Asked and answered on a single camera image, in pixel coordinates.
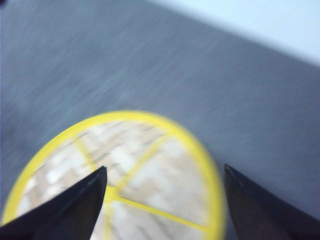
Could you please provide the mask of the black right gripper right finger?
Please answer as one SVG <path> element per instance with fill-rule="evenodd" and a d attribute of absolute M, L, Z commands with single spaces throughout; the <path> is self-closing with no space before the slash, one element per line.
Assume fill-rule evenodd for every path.
<path fill-rule="evenodd" d="M 318 240 L 320 221 L 224 165 L 227 204 L 240 240 Z"/>

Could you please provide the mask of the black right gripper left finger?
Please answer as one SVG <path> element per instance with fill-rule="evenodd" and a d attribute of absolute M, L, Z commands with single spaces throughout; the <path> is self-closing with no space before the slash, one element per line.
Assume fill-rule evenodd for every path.
<path fill-rule="evenodd" d="M 88 240 L 107 188 L 102 166 L 51 200 L 6 223 L 2 240 Z"/>

